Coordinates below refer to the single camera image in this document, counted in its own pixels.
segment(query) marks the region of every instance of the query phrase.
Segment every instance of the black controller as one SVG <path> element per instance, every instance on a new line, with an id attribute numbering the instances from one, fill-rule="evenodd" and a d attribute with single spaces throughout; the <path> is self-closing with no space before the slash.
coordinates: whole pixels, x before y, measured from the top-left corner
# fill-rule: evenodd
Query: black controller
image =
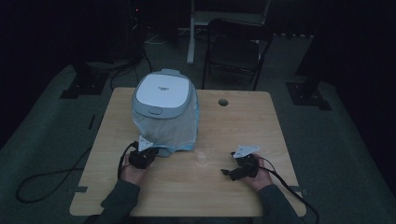
<path id="1" fill-rule="evenodd" d="M 134 151 L 131 151 L 129 154 L 128 162 L 137 169 L 148 168 L 160 151 L 159 147 L 149 147 L 148 149 L 139 152 L 139 143 L 137 142 L 133 142 L 132 147 L 134 147 Z"/>
<path id="2" fill-rule="evenodd" d="M 228 175 L 232 181 L 238 180 L 245 176 L 250 176 L 252 178 L 256 177 L 259 172 L 259 162 L 252 154 L 248 154 L 245 157 L 236 158 L 236 163 L 238 164 L 238 168 L 234 170 L 223 170 L 221 169 L 224 175 Z"/>

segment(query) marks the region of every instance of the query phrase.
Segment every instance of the hand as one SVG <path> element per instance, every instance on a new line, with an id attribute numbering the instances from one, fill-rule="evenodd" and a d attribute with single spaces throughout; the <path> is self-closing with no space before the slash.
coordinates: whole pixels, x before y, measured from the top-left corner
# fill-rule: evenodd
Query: hand
<path id="1" fill-rule="evenodd" d="M 148 169 L 149 167 L 147 169 L 137 169 L 132 166 L 132 164 L 129 163 L 129 154 L 126 154 L 122 166 L 121 179 L 140 187 Z"/>
<path id="2" fill-rule="evenodd" d="M 254 154 L 254 157 L 259 161 L 259 165 L 261 167 L 264 166 L 264 160 L 257 154 Z M 262 188 L 267 187 L 269 185 L 272 185 L 272 179 L 268 171 L 265 171 L 261 168 L 259 168 L 259 171 L 256 175 L 256 177 L 252 178 L 249 176 L 246 176 L 244 178 L 241 178 L 242 181 L 247 183 L 249 186 L 251 186 L 254 190 L 259 192 Z"/>

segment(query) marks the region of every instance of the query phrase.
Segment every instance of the black cable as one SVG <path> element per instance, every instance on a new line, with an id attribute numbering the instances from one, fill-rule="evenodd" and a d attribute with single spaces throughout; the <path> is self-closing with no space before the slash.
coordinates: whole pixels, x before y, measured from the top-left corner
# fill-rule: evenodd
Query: black cable
<path id="1" fill-rule="evenodd" d="M 128 165 L 124 165 L 122 168 L 121 168 L 121 174 L 122 174 L 122 171 L 125 169 L 125 168 L 127 168 L 128 166 L 130 166 L 131 164 L 128 164 Z"/>
<path id="2" fill-rule="evenodd" d="M 319 213 L 318 213 L 318 211 L 317 211 L 309 202 L 307 202 L 303 197 L 301 197 L 301 196 L 298 195 L 296 192 L 294 192 L 294 190 L 291 189 L 291 188 L 289 187 L 289 185 L 286 183 L 286 181 L 285 181 L 276 171 L 267 169 L 267 168 L 262 167 L 262 166 L 260 166 L 260 165 L 257 166 L 257 165 L 254 165 L 254 164 L 251 164 L 251 163 L 248 163 L 248 162 L 245 162 L 245 164 L 246 164 L 246 165 L 250 165 L 250 166 L 258 167 L 258 168 L 263 169 L 263 170 L 265 170 L 265 171 L 271 173 L 272 175 L 274 175 L 274 176 L 280 181 L 280 183 L 283 185 L 283 187 L 285 187 L 294 197 L 296 197 L 298 200 L 300 200 L 300 202 L 302 202 L 303 204 L 305 204 L 307 207 L 309 207 L 309 208 L 314 212 L 315 216 L 317 217 L 317 220 L 315 221 L 315 223 L 316 223 L 316 224 L 319 223 Z"/>
<path id="3" fill-rule="evenodd" d="M 113 75 L 113 77 L 110 79 L 110 89 L 111 89 L 111 91 L 114 91 L 114 87 L 113 87 L 114 78 L 115 78 L 120 72 L 122 72 L 123 70 L 125 70 L 125 68 L 126 68 L 126 67 L 121 68 L 121 69 L 120 69 L 119 71 L 117 71 L 117 72 Z"/>
<path id="4" fill-rule="evenodd" d="M 148 57 L 146 50 L 144 48 L 143 48 L 143 55 L 146 58 L 146 61 L 148 61 L 149 71 L 150 71 L 150 73 L 152 73 L 152 71 L 154 71 L 154 68 L 151 66 L 151 62 L 149 61 L 149 57 Z"/>
<path id="5" fill-rule="evenodd" d="M 120 73 L 121 73 L 122 71 L 124 71 L 125 69 L 127 69 L 127 68 L 136 69 L 136 66 L 137 66 L 137 60 L 132 60 L 132 61 L 126 63 L 126 64 L 123 64 L 123 65 L 119 66 L 119 67 L 118 67 L 119 70 L 118 70 L 118 71 L 113 75 L 113 77 L 110 79 L 110 89 L 111 89 L 111 91 L 114 91 L 114 87 L 113 87 L 114 78 L 115 78 L 115 77 L 118 77 L 118 76 L 120 75 Z"/>
<path id="6" fill-rule="evenodd" d="M 128 149 L 129 149 L 130 147 L 132 147 L 133 145 L 134 145 L 134 143 L 131 143 L 127 148 L 125 148 L 125 150 L 124 150 L 123 153 L 122 153 L 122 156 L 120 157 L 119 169 L 117 170 L 117 178 L 118 178 L 118 179 L 121 178 L 121 172 L 122 172 L 122 170 L 123 170 L 122 164 L 123 164 L 123 160 L 124 160 L 124 158 L 125 158 L 125 154 L 126 154 L 126 152 L 128 151 Z"/>
<path id="7" fill-rule="evenodd" d="M 276 169 L 275 169 L 274 165 L 273 165 L 270 161 L 268 161 L 267 159 L 265 159 L 265 158 L 263 158 L 263 157 L 261 157 L 261 156 L 255 155 L 254 157 L 255 157 L 255 158 L 258 158 L 258 159 L 265 160 L 265 161 L 267 161 L 268 163 L 270 163 L 270 165 L 271 165 L 271 167 L 273 168 L 274 172 L 276 172 Z"/>
<path id="8" fill-rule="evenodd" d="M 136 75 L 136 83 L 139 83 L 139 75 L 137 74 L 136 67 L 134 68 L 134 74 Z"/>
<path id="9" fill-rule="evenodd" d="M 77 165 L 79 164 L 79 162 L 84 158 L 84 156 L 85 156 L 91 149 L 92 149 L 92 147 L 89 147 L 89 148 L 78 158 L 78 160 L 76 161 L 76 163 L 75 163 L 75 164 L 72 166 L 72 168 L 70 168 L 70 169 L 65 169 L 65 170 L 55 171 L 55 172 L 49 172 L 49 173 L 44 173 L 44 174 L 39 174 L 39 175 L 32 175 L 32 176 L 29 176 L 29 177 L 25 178 L 25 179 L 18 185 L 17 191 L 15 192 L 15 197 L 17 198 L 17 200 L 18 200 L 20 203 L 38 203 L 38 202 L 43 201 L 44 199 L 48 198 L 51 194 L 53 194 L 53 193 L 64 183 L 64 181 L 66 180 L 66 178 L 69 177 L 70 174 L 71 174 L 73 171 L 84 170 L 84 169 L 82 169 L 82 168 L 76 168 L 76 167 L 77 167 Z M 23 198 L 22 198 L 22 196 L 21 196 L 21 189 L 23 188 L 23 186 L 24 186 L 29 180 L 32 180 L 32 179 L 34 179 L 34 178 L 36 178 L 36 177 L 40 177 L 40 176 L 45 176 L 45 175 L 56 175 L 56 174 L 60 174 L 60 173 L 64 173 L 64 172 L 68 172 L 68 173 L 64 176 L 64 178 L 61 180 L 61 182 L 60 182 L 54 189 L 52 189 L 48 194 L 44 195 L 44 196 L 41 197 L 41 198 L 34 199 L 34 200 L 27 200 L 27 199 L 23 199 Z"/>

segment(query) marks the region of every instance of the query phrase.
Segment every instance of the person's right hand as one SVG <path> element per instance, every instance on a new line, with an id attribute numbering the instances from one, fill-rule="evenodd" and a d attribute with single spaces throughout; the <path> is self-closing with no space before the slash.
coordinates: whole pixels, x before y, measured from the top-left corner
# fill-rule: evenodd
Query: person's right hand
<path id="1" fill-rule="evenodd" d="M 259 161 L 259 165 L 261 167 L 265 167 L 264 160 L 259 155 L 254 154 L 254 157 Z M 245 183 L 247 183 L 249 186 L 251 186 L 257 192 L 259 192 L 264 187 L 267 187 L 267 186 L 273 184 L 269 172 L 265 171 L 261 168 L 259 168 L 259 171 L 258 171 L 256 177 L 252 178 L 252 177 L 246 176 L 244 178 L 241 178 L 241 180 L 244 181 Z"/>

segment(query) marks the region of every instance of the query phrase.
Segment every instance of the black chair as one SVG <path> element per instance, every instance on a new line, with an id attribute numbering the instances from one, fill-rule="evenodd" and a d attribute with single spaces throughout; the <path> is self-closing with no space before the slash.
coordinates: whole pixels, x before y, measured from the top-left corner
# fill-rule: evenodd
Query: black chair
<path id="1" fill-rule="evenodd" d="M 205 88 L 206 70 L 211 68 L 251 75 L 255 77 L 256 90 L 264 63 L 264 55 L 274 38 L 273 33 L 261 23 L 214 19 L 206 26 L 207 48 L 205 54 L 202 90 Z"/>

